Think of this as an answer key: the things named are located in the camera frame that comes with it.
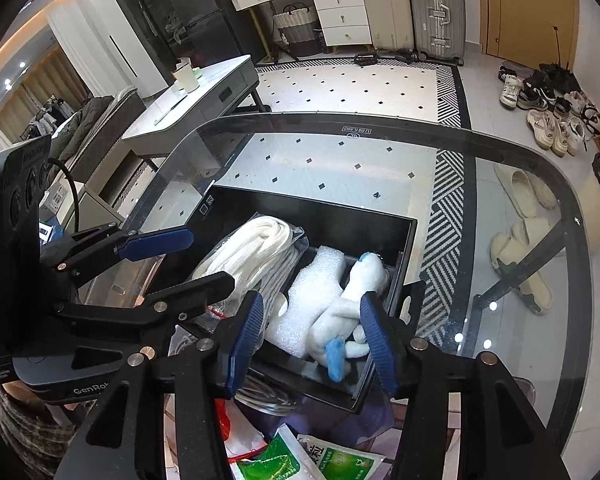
beige suitcase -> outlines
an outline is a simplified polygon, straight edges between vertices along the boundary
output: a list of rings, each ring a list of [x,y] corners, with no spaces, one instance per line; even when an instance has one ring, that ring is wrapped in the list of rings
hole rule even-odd
[[[365,7],[375,48],[413,50],[410,0],[365,0]]]

black storage bin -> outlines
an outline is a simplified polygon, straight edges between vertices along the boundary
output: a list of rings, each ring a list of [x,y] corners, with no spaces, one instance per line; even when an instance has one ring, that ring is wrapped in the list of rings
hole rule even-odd
[[[148,292],[177,285],[186,280],[202,259],[225,236],[260,213],[280,218],[302,227],[310,247],[304,253],[286,282],[286,292],[307,266],[321,245],[338,249],[347,255],[347,270],[341,286],[345,286],[349,270],[365,252],[375,252],[384,261],[391,283],[382,297],[384,308],[391,316],[399,316],[402,302],[409,295],[403,287],[409,263],[416,220],[331,203],[318,202],[269,192],[212,186],[198,208],[187,221],[194,234],[194,243],[186,251],[169,254],[154,277]],[[414,331],[419,312],[413,312],[410,327]],[[188,330],[200,334],[194,322],[184,322]],[[254,355],[250,369],[296,392],[332,406],[357,413],[371,385],[371,359],[350,360],[352,371],[342,383],[334,383],[327,370],[315,362],[287,354],[268,341]]]

yellow door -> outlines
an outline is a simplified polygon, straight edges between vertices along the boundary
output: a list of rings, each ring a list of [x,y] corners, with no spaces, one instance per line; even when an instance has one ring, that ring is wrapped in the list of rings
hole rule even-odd
[[[578,33],[578,0],[488,0],[486,52],[522,65],[573,65]]]

black refrigerator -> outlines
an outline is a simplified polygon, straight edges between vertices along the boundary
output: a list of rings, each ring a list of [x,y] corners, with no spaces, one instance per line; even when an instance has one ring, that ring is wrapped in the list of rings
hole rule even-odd
[[[256,63],[265,55],[247,11],[231,0],[170,0],[193,45],[192,63],[208,66],[250,54]]]

beige curtain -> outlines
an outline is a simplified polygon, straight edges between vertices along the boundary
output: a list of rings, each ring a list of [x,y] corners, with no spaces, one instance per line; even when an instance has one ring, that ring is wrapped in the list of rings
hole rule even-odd
[[[40,110],[40,106],[54,94],[64,99],[74,110],[87,97],[88,89],[69,62],[60,46],[56,47],[11,91],[9,99],[0,104],[0,129],[13,142]]]

